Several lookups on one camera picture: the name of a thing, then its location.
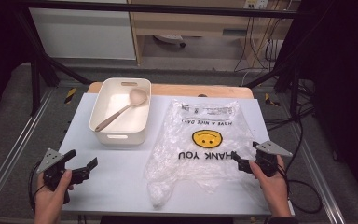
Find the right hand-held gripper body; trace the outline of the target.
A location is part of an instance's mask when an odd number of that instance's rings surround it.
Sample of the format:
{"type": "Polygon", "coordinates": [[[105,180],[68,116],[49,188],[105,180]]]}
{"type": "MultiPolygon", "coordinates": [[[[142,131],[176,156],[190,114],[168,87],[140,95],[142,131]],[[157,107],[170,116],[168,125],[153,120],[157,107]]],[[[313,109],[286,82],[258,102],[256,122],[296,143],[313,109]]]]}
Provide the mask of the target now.
{"type": "Polygon", "coordinates": [[[278,171],[278,155],[292,157],[293,153],[272,141],[266,141],[259,144],[255,155],[255,163],[266,176],[272,177],[278,171]]]}

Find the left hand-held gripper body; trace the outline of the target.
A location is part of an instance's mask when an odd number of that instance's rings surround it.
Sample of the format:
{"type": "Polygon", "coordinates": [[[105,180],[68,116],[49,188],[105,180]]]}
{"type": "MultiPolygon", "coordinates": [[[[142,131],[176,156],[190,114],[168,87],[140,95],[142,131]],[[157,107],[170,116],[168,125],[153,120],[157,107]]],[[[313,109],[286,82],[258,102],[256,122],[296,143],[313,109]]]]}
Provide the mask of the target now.
{"type": "Polygon", "coordinates": [[[60,152],[51,148],[48,149],[37,168],[37,173],[43,175],[43,187],[55,191],[60,185],[62,177],[67,171],[63,157],[64,155],[60,152]]]}

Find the clear smiley plastic bag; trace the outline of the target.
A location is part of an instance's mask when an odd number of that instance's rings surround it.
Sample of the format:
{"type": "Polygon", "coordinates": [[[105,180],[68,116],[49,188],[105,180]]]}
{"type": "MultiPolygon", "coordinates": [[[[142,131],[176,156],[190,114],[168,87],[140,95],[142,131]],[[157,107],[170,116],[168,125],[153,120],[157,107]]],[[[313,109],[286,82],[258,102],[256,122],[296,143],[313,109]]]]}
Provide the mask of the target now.
{"type": "Polygon", "coordinates": [[[255,138],[239,102],[191,104],[172,100],[145,166],[151,203],[161,207],[179,181],[209,193],[224,182],[248,182],[231,153],[253,160],[255,138]]]}

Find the white plastic storage bin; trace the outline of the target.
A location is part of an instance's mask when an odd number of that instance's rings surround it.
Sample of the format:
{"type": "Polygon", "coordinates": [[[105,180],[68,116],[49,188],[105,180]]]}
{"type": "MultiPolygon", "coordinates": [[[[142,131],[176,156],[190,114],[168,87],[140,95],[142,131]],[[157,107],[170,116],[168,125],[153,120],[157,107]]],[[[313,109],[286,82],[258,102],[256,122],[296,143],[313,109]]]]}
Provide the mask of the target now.
{"type": "Polygon", "coordinates": [[[89,120],[89,128],[105,145],[140,145],[145,140],[151,83],[144,78],[113,77],[103,82],[89,120]],[[145,101],[131,106],[103,129],[97,127],[131,102],[132,90],[143,90],[145,101]]]}

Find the beige spoon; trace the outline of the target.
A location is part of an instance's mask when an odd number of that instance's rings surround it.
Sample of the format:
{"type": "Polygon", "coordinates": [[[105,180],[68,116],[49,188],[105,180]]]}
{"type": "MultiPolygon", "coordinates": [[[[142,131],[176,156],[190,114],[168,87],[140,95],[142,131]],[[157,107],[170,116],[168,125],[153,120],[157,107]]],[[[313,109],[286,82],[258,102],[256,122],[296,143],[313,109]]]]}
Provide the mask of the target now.
{"type": "Polygon", "coordinates": [[[95,132],[100,132],[106,128],[110,123],[117,119],[122,113],[133,106],[141,105],[147,99],[147,92],[143,89],[135,88],[129,93],[129,103],[123,108],[119,109],[118,112],[110,116],[109,118],[102,121],[96,128],[95,132]]]}

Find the person's right hand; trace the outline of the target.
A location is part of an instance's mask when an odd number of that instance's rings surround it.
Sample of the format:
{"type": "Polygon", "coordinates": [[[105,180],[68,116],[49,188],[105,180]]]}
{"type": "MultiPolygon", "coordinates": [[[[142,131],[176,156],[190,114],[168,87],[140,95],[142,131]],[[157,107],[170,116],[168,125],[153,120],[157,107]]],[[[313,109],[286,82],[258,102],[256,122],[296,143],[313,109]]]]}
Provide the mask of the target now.
{"type": "Polygon", "coordinates": [[[267,177],[254,161],[250,161],[249,164],[255,179],[259,181],[271,216],[290,217],[292,214],[288,203],[287,184],[283,176],[276,173],[272,177],[267,177]]]}

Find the person's left hand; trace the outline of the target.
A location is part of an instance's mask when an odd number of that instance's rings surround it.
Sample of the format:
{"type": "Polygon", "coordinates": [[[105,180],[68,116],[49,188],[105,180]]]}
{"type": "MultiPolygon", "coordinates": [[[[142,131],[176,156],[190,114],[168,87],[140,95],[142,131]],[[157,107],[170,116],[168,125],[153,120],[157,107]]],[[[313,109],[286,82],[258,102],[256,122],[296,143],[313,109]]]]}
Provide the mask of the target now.
{"type": "Polygon", "coordinates": [[[63,173],[58,187],[53,191],[44,186],[43,176],[40,174],[37,179],[39,191],[35,195],[34,224],[59,224],[65,192],[73,189],[70,186],[72,171],[63,173]]]}

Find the white cabinet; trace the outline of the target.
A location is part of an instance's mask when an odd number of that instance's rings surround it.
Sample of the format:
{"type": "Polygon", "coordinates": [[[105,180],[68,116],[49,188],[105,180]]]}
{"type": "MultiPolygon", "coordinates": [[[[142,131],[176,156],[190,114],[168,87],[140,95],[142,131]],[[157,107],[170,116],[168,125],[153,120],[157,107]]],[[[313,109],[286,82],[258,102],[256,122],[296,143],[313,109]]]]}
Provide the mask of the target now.
{"type": "Polygon", "coordinates": [[[51,57],[135,59],[128,13],[42,8],[30,12],[51,57]]]}

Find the white chair base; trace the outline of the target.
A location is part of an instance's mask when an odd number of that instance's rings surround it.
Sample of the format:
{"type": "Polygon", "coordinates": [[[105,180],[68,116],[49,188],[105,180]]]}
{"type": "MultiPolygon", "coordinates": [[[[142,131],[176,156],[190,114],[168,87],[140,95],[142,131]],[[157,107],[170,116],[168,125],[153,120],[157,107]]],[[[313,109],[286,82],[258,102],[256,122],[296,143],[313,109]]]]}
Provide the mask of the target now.
{"type": "Polygon", "coordinates": [[[155,35],[155,38],[159,41],[178,45],[180,48],[184,48],[186,43],[180,35],[155,35]]]}

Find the white power strip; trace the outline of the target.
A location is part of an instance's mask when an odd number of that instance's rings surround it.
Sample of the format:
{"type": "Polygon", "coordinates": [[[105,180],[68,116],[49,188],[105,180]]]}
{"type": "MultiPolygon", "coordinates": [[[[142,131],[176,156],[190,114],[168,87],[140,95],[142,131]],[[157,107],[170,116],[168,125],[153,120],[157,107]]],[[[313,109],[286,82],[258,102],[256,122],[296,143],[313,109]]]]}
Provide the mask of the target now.
{"type": "Polygon", "coordinates": [[[245,0],[244,8],[265,9],[269,0],[245,0]]]}

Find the light wooden desk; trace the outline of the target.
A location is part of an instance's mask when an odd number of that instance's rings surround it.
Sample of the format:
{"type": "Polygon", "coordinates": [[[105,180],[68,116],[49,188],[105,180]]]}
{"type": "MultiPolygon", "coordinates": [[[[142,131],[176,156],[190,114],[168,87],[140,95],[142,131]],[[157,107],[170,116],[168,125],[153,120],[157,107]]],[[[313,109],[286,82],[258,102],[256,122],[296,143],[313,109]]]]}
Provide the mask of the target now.
{"type": "MultiPolygon", "coordinates": [[[[267,10],[297,10],[301,0],[268,0],[267,10]]],[[[245,0],[127,0],[130,4],[244,8],[245,0]]],[[[251,66],[262,66],[263,48],[270,39],[283,40],[291,26],[290,19],[225,17],[187,14],[130,14],[133,34],[237,37],[251,66]]]]}

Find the aluminium rail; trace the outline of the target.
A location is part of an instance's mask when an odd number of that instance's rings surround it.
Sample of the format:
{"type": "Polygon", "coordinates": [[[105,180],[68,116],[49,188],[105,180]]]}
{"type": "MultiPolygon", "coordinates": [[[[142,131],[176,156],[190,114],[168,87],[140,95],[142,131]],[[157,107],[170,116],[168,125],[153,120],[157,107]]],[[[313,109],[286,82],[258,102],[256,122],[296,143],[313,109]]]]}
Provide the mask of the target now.
{"type": "Polygon", "coordinates": [[[3,152],[3,148],[0,147],[0,155],[4,155],[5,159],[0,163],[0,192],[5,185],[13,167],[16,165],[23,149],[26,147],[37,123],[43,116],[45,109],[51,99],[51,95],[55,92],[52,88],[47,88],[41,99],[41,106],[27,117],[26,122],[21,126],[20,132],[17,134],[17,138],[14,143],[10,145],[7,153],[3,152]]]}
{"type": "Polygon", "coordinates": [[[299,142],[299,148],[303,161],[310,173],[314,187],[317,189],[321,196],[324,211],[327,214],[331,224],[345,224],[345,218],[341,213],[339,206],[334,198],[332,190],[329,188],[324,175],[313,157],[310,146],[305,137],[301,137],[303,131],[301,130],[300,123],[292,123],[291,129],[299,142]]]}

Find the black metal frame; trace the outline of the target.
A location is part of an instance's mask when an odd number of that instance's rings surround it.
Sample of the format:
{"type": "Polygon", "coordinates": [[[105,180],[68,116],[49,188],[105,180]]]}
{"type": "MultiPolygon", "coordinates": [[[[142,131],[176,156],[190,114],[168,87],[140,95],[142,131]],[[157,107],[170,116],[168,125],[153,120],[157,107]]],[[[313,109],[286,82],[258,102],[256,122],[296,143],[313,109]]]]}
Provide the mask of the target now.
{"type": "Polygon", "coordinates": [[[39,103],[39,76],[41,75],[49,86],[57,87],[60,80],[53,68],[64,72],[67,76],[74,78],[82,84],[90,85],[91,80],[82,77],[63,64],[52,59],[43,49],[38,38],[37,31],[30,27],[25,19],[23,11],[31,8],[48,9],[69,9],[69,10],[90,10],[90,11],[117,11],[135,13],[162,13],[162,14],[187,14],[187,15],[208,15],[225,17],[253,17],[253,18],[279,18],[296,19],[308,16],[308,13],[293,10],[267,10],[267,9],[234,9],[227,7],[191,7],[191,6],[169,6],[169,5],[147,5],[147,4],[121,4],[121,3],[98,3],[78,1],[53,1],[53,0],[13,0],[11,9],[22,32],[31,44],[34,59],[32,65],[32,86],[33,86],[33,111],[36,112],[39,103]]]}

